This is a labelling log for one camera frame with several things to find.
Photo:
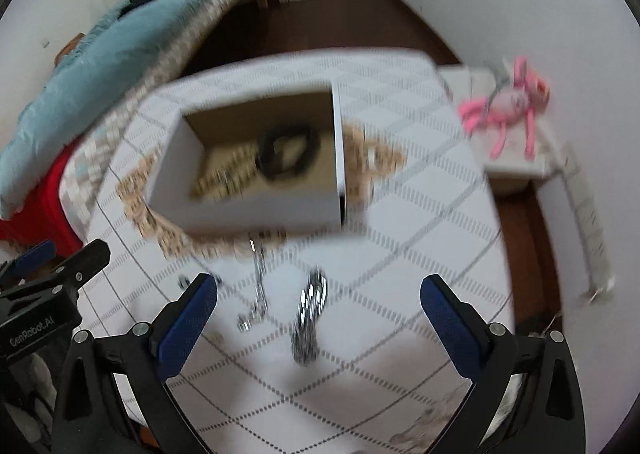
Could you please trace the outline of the black bracelet band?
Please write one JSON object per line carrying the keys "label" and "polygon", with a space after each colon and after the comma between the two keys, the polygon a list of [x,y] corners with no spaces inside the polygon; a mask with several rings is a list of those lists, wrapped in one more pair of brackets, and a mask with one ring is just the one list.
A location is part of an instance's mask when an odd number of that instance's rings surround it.
{"label": "black bracelet band", "polygon": [[303,175],[320,151],[319,132],[311,125],[281,125],[257,141],[255,165],[267,181]]}

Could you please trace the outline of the white cardboard box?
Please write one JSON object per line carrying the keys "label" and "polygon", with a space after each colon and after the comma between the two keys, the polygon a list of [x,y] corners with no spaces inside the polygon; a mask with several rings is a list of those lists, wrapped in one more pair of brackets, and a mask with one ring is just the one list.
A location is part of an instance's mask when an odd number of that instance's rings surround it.
{"label": "white cardboard box", "polygon": [[182,110],[144,199],[192,237],[338,229],[346,165],[334,88],[299,83]]}

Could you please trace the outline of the red bed sheet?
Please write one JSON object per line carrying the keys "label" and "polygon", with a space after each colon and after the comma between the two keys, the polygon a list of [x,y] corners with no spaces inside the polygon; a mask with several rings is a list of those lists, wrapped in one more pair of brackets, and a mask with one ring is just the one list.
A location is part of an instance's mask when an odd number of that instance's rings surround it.
{"label": "red bed sheet", "polygon": [[58,195],[64,169],[79,141],[74,140],[56,157],[47,174],[26,197],[23,210],[9,221],[1,222],[2,241],[30,247],[51,240],[56,254],[63,258],[70,257],[82,247],[80,238],[66,219]]}

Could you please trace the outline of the patterned white tablecloth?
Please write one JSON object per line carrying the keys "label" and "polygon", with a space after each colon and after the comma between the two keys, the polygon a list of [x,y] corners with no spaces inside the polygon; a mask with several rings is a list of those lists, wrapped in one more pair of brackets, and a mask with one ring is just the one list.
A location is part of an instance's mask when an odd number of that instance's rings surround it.
{"label": "patterned white tablecloth", "polygon": [[[269,311],[250,248],[168,258],[126,217],[116,187],[166,139],[179,111],[279,86],[328,82],[344,120],[405,164],[352,203],[341,232],[267,253]],[[79,298],[96,336],[126,333],[180,295],[180,278],[221,279],[219,302],[169,388],[217,453],[422,453],[468,390],[422,312],[440,275],[488,321],[511,324],[506,253],[486,177],[433,63],[408,50],[317,50],[209,70],[140,106],[108,165],[87,229],[111,262]]]}

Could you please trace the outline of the white power strip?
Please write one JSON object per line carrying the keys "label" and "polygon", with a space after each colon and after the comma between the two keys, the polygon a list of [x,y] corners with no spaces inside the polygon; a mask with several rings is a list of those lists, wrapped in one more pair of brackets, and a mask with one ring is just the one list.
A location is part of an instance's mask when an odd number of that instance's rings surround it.
{"label": "white power strip", "polygon": [[616,277],[608,256],[608,246],[604,239],[596,197],[570,142],[565,143],[561,148],[560,166],[585,261],[588,289],[584,298],[589,304],[593,304],[596,301],[608,299],[615,287]]}

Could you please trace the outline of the teal blue quilt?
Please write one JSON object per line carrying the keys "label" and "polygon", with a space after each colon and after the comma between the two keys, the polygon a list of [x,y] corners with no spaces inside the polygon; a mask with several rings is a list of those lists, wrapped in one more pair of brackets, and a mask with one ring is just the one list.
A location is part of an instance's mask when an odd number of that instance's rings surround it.
{"label": "teal blue quilt", "polygon": [[1,153],[1,216],[9,220],[62,150],[125,98],[175,78],[234,0],[153,0],[112,8],[21,112]]}

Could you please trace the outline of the white cloth covered box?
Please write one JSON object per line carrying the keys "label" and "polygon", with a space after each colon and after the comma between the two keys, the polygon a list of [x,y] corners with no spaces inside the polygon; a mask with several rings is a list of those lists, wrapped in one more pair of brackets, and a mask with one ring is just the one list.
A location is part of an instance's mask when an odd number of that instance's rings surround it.
{"label": "white cloth covered box", "polygon": [[[446,83],[449,97],[454,102],[454,111],[462,102],[472,98],[488,96],[501,79],[509,78],[513,62],[506,60],[500,69],[495,67],[468,67],[463,65],[442,66],[439,72]],[[496,129],[476,131],[472,136],[464,135],[471,144],[474,157],[487,173],[492,187],[499,194],[511,194],[530,182],[547,180],[560,164],[559,144],[548,121],[547,110],[536,117],[536,157],[528,161],[524,156],[525,128],[520,122],[508,130],[506,147],[501,156],[492,160],[489,153],[498,136]]]}

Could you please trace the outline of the brown plush toy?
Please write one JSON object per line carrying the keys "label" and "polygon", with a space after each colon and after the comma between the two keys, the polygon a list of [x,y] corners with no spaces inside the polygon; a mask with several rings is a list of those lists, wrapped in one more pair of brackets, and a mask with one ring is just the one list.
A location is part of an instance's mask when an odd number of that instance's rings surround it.
{"label": "brown plush toy", "polygon": [[85,38],[85,33],[80,32],[78,33],[77,36],[74,36],[73,39],[68,41],[67,44],[62,48],[62,50],[60,50],[58,54],[56,54],[54,58],[55,67],[58,67],[58,65],[60,65],[60,62],[62,62],[62,59],[68,54],[72,53],[73,50],[75,50],[75,48],[79,44],[79,42],[84,38]]}

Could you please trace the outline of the pink panther plush toy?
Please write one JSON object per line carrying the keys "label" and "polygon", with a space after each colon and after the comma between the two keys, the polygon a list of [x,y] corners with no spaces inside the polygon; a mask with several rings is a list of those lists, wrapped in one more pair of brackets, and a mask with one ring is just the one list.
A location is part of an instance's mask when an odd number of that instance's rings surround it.
{"label": "pink panther plush toy", "polygon": [[508,130],[523,122],[524,156],[533,161],[536,157],[536,117],[546,111],[549,100],[549,85],[530,68],[528,58],[520,56],[514,59],[509,78],[499,80],[488,96],[462,102],[458,116],[467,136],[480,130],[498,131],[489,153],[492,160],[498,159],[506,147]]}

